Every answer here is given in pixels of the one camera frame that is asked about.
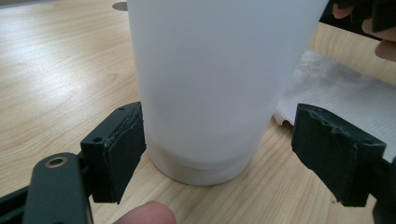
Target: cup base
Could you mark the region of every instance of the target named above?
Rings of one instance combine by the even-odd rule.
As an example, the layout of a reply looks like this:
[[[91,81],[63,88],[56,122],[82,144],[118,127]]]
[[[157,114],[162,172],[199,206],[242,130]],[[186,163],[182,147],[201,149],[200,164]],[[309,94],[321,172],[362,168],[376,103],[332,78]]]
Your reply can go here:
[[[227,182],[239,175],[248,165],[249,158],[221,169],[196,169],[181,165],[156,149],[147,150],[154,165],[165,175],[184,184],[194,186],[211,186]]]

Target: wooden table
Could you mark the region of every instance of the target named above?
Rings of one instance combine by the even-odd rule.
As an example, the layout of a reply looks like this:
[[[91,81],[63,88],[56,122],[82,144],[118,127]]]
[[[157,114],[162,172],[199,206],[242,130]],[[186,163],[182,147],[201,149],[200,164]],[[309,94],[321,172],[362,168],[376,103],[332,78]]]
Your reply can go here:
[[[0,196],[29,184],[34,165],[79,142],[113,109],[138,101],[127,12],[117,1],[59,0],[0,9]],[[376,41],[319,24],[309,48],[396,85],[396,63],[374,56]],[[249,166],[213,187],[178,183],[146,154],[120,205],[92,204],[110,223],[147,201],[167,204],[179,223],[373,223],[345,208],[290,149],[291,127],[272,120]]]

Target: fingertip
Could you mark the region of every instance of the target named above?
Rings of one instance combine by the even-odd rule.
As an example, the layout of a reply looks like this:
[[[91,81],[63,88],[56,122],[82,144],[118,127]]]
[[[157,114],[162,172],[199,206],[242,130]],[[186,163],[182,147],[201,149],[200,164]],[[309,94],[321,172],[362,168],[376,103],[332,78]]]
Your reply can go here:
[[[353,7],[340,9],[338,4],[335,3],[334,5],[332,5],[332,15],[336,19],[343,19],[343,18],[347,17],[348,15],[350,15],[350,13],[352,13],[352,11],[353,11]]]
[[[364,20],[361,24],[361,29],[368,35],[374,35],[373,33],[373,19]]]
[[[396,62],[396,42],[382,40],[375,48],[375,55],[379,58]]]
[[[176,224],[172,210],[163,203],[148,202],[122,216],[115,224]]]

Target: human finger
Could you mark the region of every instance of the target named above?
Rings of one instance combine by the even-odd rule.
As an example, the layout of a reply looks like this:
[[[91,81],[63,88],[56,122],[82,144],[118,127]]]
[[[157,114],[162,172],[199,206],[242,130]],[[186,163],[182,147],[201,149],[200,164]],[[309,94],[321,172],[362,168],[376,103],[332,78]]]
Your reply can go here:
[[[120,217],[114,224],[176,224],[172,210],[162,203],[148,202]]]
[[[347,17],[350,13],[352,13],[353,7],[347,7],[340,9],[338,8],[338,4],[332,5],[332,14],[336,19],[343,19],[344,17]]]
[[[379,58],[396,62],[396,42],[383,40],[375,49],[375,54]]]
[[[388,30],[374,33],[373,32],[373,19],[365,20],[361,25],[361,29],[368,35],[374,35],[381,39],[396,41],[396,27],[389,28]]]

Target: table surface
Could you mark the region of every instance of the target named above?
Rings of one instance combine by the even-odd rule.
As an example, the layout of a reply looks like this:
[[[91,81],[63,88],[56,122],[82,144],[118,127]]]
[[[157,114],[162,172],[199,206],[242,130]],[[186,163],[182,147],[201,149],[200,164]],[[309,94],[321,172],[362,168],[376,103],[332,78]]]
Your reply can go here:
[[[0,7],[0,196],[29,184],[35,164],[80,151],[113,109],[138,101],[127,12],[117,1],[37,1]],[[396,85],[396,63],[375,57],[377,41],[319,24],[308,47]],[[292,127],[271,120],[235,179],[194,187],[163,175],[143,155],[120,205],[92,204],[110,223],[147,201],[179,223],[373,223],[375,199],[345,208],[290,149]]]

